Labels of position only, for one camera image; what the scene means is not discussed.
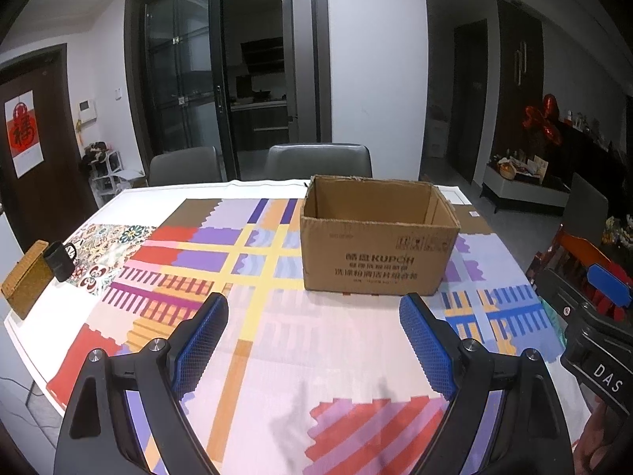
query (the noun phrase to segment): open cardboard box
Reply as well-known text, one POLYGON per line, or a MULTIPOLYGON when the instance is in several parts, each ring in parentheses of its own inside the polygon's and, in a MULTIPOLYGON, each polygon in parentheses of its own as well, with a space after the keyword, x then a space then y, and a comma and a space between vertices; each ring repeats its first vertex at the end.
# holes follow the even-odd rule
POLYGON ((317 175, 301 210, 305 287, 432 295, 459 231, 432 184, 317 175))

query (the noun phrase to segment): dining table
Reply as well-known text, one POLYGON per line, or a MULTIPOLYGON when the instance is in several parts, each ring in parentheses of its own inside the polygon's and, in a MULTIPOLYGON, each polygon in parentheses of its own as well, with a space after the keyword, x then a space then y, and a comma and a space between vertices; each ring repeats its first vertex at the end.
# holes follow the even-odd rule
MULTIPOLYGON (((400 324, 400 297, 307 291, 300 214, 308 180, 136 188, 70 238, 75 271, 53 279, 26 319, 4 321, 21 360, 63 416, 86 355, 168 338, 211 293, 229 322, 180 405, 223 475, 407 474, 448 402, 400 324)), ((491 352, 540 351, 570 442, 590 416, 542 302, 458 187, 438 186, 461 231, 438 291, 423 297, 491 352)), ((150 470, 166 474, 138 393, 127 393, 150 470)), ((492 392, 463 475, 477 471, 501 395, 492 392)))

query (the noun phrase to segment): mug handle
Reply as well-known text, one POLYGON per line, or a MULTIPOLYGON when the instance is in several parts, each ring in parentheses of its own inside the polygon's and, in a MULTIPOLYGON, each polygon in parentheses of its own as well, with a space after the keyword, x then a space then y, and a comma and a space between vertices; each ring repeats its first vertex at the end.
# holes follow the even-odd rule
POLYGON ((72 250, 73 250, 73 256, 72 256, 72 257, 70 257, 70 255, 69 255, 70 260, 71 260, 71 261, 73 261, 73 262, 75 262, 75 259, 77 258, 77 248, 75 248, 75 245, 74 245, 74 244, 72 244, 71 242, 66 243, 66 244, 64 245, 64 248, 66 249, 66 251, 68 251, 68 248, 69 248, 69 247, 70 247, 70 248, 72 248, 72 250))

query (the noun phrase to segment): teal fabric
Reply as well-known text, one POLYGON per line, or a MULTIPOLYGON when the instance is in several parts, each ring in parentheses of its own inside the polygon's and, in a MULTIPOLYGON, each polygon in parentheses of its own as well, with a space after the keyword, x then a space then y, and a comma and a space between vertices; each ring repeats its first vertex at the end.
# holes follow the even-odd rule
POLYGON ((556 336, 558 336, 558 341, 560 341, 560 344, 562 344, 563 348, 565 348, 567 346, 567 338, 565 337, 564 327, 566 327, 567 324, 563 321, 563 319, 558 315, 558 313, 549 303, 547 303, 540 297, 539 299, 540 303, 543 306, 543 309, 545 310, 545 314, 548 316, 548 319, 550 320, 550 323, 552 324, 552 327, 556 332, 556 336))

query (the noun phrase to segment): basket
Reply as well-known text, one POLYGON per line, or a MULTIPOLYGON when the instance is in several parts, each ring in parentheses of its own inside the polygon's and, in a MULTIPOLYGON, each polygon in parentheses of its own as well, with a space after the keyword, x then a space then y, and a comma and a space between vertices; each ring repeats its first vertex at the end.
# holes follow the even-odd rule
POLYGON ((21 319, 25 319, 49 282, 53 272, 44 261, 46 241, 36 241, 2 283, 2 294, 21 319))

